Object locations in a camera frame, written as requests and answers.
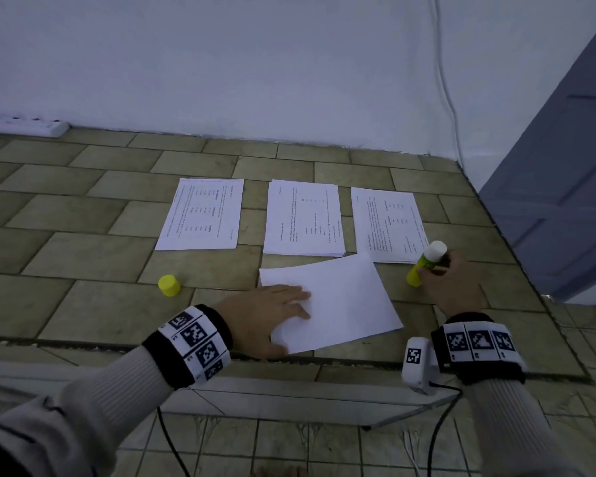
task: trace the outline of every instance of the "person's left hand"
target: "person's left hand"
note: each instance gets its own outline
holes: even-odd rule
[[[271,332],[291,317],[309,319],[309,313],[296,301],[310,296],[301,286],[261,286],[224,299],[214,309],[229,326],[235,351],[254,358],[280,358],[287,349],[271,343]]]

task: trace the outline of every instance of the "stack of paper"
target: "stack of paper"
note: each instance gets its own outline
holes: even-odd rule
[[[337,186],[272,180],[262,252],[344,256]]]
[[[428,247],[411,192],[351,188],[355,243],[379,263],[415,263]]]
[[[243,179],[181,179],[155,249],[234,249]]]
[[[300,304],[311,319],[289,318],[271,341],[289,353],[317,350],[403,328],[375,265],[366,254],[293,268],[261,270],[264,286],[300,285],[311,292]]]

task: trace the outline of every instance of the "blank white paper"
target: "blank white paper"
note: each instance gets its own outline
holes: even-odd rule
[[[271,341],[289,353],[403,328],[375,265],[366,254],[291,268],[261,269],[261,282],[300,285],[311,292],[300,304],[311,319],[289,318],[271,334]]]
[[[355,245],[376,263],[416,263],[428,247],[412,192],[351,188]]]
[[[336,185],[274,179],[268,194],[262,252],[344,256]]]
[[[234,249],[243,179],[180,179],[155,250]]]

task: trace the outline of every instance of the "tiled table top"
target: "tiled table top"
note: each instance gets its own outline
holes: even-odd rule
[[[235,250],[153,251],[180,177],[246,179]],[[130,348],[191,301],[254,288],[260,267],[323,260],[262,254],[273,178],[337,184],[348,252],[355,251],[351,186],[414,192],[429,238],[476,262],[484,306],[512,330],[531,370],[584,375],[453,161],[88,129],[71,129],[60,140],[0,136],[0,340]],[[437,327],[423,290],[404,283],[410,265],[376,266],[405,329],[299,359],[396,367],[409,337]],[[167,273],[184,286],[175,298],[155,287]],[[582,332],[596,352],[596,318],[576,319],[587,326],[574,324],[565,334]]]

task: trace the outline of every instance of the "person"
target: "person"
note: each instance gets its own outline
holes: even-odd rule
[[[420,271],[423,288],[449,321],[464,315],[489,320],[481,313],[473,268],[457,252],[449,258],[443,275]],[[176,389],[200,384],[229,364],[229,350],[260,359],[285,355],[285,348],[271,343],[271,331],[288,318],[308,319],[299,302],[309,296],[298,286],[276,285],[232,296],[213,308],[188,308],[140,347],[67,384],[57,398],[40,396],[9,410],[0,416],[0,475],[109,475],[121,441]],[[472,369],[468,378],[457,374],[475,422],[482,473],[585,475],[565,456],[525,390],[522,371],[512,368],[489,367],[485,374]],[[308,475],[304,469],[293,472]]]

